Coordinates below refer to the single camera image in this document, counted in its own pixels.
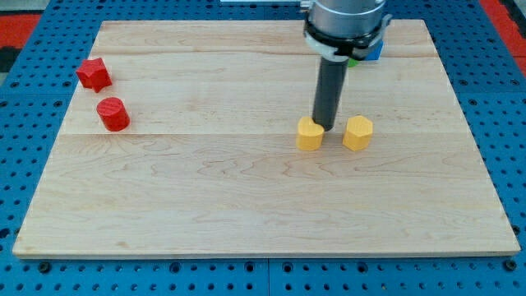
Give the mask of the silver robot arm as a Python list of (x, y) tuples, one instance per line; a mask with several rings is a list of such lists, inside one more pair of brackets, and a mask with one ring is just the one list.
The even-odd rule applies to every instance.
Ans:
[(362, 61), (383, 44), (392, 19), (385, 5), (386, 0), (312, 0), (304, 5), (304, 39), (328, 61)]

